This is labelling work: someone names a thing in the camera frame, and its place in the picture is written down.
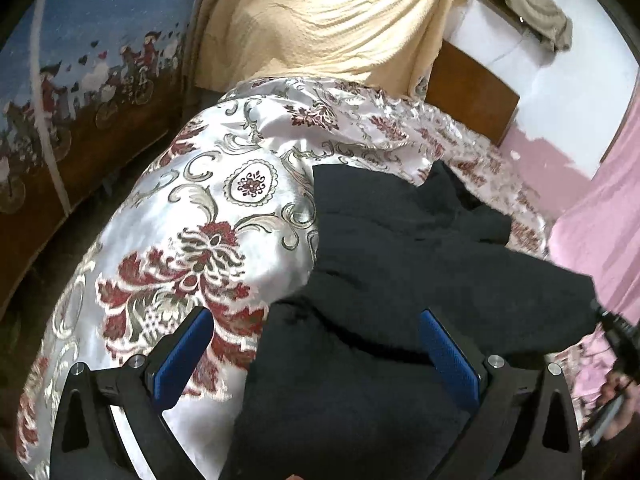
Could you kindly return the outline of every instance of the black cloth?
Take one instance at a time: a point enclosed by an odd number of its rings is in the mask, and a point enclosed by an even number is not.
[[[316,166],[314,189],[316,266],[271,305],[221,479],[424,480],[468,418],[420,346],[430,306],[485,354],[594,330],[591,279],[507,250],[510,218],[443,163],[420,187]]]

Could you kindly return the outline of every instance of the hand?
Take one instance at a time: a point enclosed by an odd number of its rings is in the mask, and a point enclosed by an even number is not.
[[[628,376],[613,370],[607,374],[607,382],[604,383],[600,389],[600,396],[596,401],[597,406],[602,406],[606,402],[609,402],[616,396],[616,393],[622,389],[631,381]],[[638,398],[640,397],[640,388],[638,385],[631,381],[631,384],[626,388],[623,393],[625,401],[622,404],[619,412],[615,418],[609,424],[609,427],[602,435],[604,440],[610,440],[614,438],[620,431],[624,430],[631,422],[631,417],[638,405]]]

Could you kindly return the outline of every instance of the gray cloth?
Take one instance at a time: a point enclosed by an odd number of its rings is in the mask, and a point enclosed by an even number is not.
[[[573,24],[553,0],[499,0],[500,6],[515,12],[540,38],[540,43],[551,51],[569,50],[572,44]]]

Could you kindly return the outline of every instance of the beige blanket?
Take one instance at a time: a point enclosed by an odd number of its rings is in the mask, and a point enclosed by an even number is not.
[[[191,72],[200,88],[226,91],[252,78],[308,75],[380,86],[394,95],[414,94],[438,55],[454,3],[204,1],[194,32],[200,49]]]
[[[553,0],[495,0],[504,10],[511,9],[551,51],[569,50],[573,23]]]

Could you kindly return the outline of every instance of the satin bedspread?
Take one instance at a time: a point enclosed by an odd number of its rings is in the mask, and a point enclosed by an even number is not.
[[[202,304],[215,335],[164,417],[203,475],[217,478],[268,304],[302,286],[314,264],[312,166],[348,164],[419,185],[439,158],[512,215],[510,248],[545,257],[549,224],[510,163],[435,107],[341,80],[268,78],[240,83],[195,116],[142,174],[47,324],[17,419],[28,472],[48,478],[73,362],[98,369],[148,353]],[[124,416],[114,415],[139,475],[153,478]]]

